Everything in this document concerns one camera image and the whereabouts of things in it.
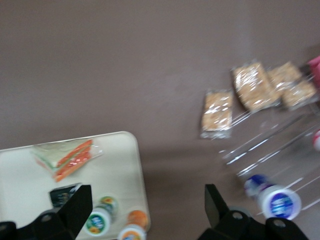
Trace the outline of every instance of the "green label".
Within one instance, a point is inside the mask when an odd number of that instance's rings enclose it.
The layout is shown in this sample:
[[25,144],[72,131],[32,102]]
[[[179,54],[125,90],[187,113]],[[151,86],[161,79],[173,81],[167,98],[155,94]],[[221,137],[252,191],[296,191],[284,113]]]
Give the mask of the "green label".
[[86,221],[85,226],[92,234],[100,234],[105,229],[106,222],[100,215],[92,214]]

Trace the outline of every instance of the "yogurt lid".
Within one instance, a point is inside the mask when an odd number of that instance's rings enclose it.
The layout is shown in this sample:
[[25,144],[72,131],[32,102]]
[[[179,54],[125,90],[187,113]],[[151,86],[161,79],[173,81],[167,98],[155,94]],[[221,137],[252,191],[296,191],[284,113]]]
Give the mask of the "yogurt lid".
[[142,227],[130,224],[119,233],[117,240],[146,240],[146,232]]
[[106,234],[110,228],[111,216],[103,208],[95,208],[84,224],[84,230],[87,234],[99,237]]
[[301,210],[299,195],[279,185],[271,186],[258,196],[258,203],[266,218],[294,219]]

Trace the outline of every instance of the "red package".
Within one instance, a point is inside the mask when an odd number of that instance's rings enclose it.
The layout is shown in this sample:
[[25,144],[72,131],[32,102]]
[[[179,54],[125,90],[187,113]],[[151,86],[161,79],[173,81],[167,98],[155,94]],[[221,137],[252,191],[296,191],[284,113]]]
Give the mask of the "red package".
[[313,82],[316,85],[316,87],[319,89],[320,88],[320,56],[317,56],[316,58],[310,60],[308,64],[314,76]]

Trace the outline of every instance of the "snack bar package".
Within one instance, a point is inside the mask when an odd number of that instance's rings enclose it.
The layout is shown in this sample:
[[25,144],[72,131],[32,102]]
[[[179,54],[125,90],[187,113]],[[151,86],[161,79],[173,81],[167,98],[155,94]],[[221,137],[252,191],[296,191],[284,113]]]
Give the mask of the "snack bar package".
[[232,70],[234,87],[242,104],[251,113],[274,107],[280,95],[271,85],[269,76],[259,62]]
[[204,112],[201,121],[201,137],[205,139],[224,139],[231,135],[232,127],[231,90],[210,90],[204,101]]
[[268,75],[276,91],[283,91],[302,78],[300,70],[291,62],[268,71]]
[[313,83],[301,80],[283,91],[282,101],[289,110],[296,110],[306,104],[319,100],[318,91]]
[[93,139],[75,139],[34,145],[31,150],[36,162],[49,170],[56,182],[82,167],[88,160],[102,154]]
[[274,89],[281,95],[284,107],[289,110],[296,110],[319,99],[315,86],[291,62],[268,71],[268,74]]

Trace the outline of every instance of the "gray table surface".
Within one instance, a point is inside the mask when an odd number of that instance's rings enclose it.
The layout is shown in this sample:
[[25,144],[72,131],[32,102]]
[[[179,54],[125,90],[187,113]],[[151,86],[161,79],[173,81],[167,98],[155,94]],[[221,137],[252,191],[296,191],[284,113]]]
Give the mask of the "gray table surface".
[[148,239],[197,239],[209,227],[205,184],[254,208],[219,151],[260,131],[200,139],[206,90],[229,89],[230,69],[253,59],[275,67],[320,55],[319,12],[316,0],[2,0],[0,149],[129,131]]

